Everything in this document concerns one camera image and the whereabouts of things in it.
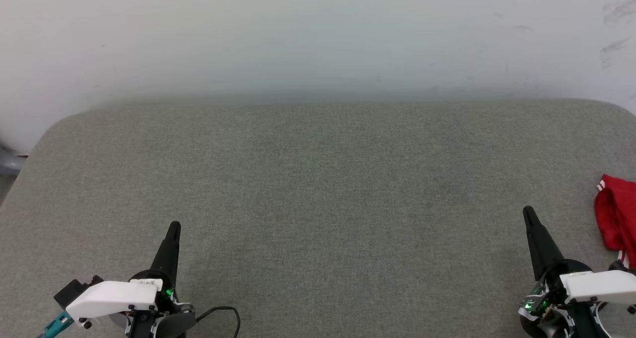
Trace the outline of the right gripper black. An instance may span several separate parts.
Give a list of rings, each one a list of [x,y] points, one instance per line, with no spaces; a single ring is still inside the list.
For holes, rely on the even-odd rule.
[[[589,273],[591,268],[564,259],[532,206],[523,207],[523,220],[537,282],[518,309],[522,329],[531,338],[592,338],[590,306],[570,299],[561,279],[566,274]]]

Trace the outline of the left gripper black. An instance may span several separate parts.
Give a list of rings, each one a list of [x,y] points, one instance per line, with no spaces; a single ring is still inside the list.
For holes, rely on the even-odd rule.
[[[186,332],[197,324],[194,306],[180,302],[176,295],[180,238],[181,223],[172,222],[151,268],[130,278],[131,282],[160,283],[161,288],[148,308],[130,306],[128,338],[186,338]]]

